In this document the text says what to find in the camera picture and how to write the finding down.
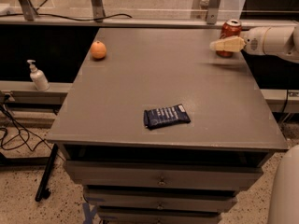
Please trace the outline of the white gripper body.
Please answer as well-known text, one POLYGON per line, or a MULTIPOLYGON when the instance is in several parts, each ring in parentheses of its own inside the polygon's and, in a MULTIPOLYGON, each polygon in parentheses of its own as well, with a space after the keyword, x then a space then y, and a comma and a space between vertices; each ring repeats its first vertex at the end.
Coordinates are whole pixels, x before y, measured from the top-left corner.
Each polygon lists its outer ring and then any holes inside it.
POLYGON ((263 43, 269 30, 269 27, 256 27, 243 31, 244 51, 250 55, 265 55, 263 43))

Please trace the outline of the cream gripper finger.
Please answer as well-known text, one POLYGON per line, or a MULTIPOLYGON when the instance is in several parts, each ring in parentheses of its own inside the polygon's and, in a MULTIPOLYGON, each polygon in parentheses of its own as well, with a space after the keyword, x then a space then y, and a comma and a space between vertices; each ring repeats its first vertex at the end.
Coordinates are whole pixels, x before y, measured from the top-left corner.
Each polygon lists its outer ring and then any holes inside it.
POLYGON ((218 39, 210 43, 209 47, 216 51, 239 52, 246 46, 243 38, 237 35, 218 39))

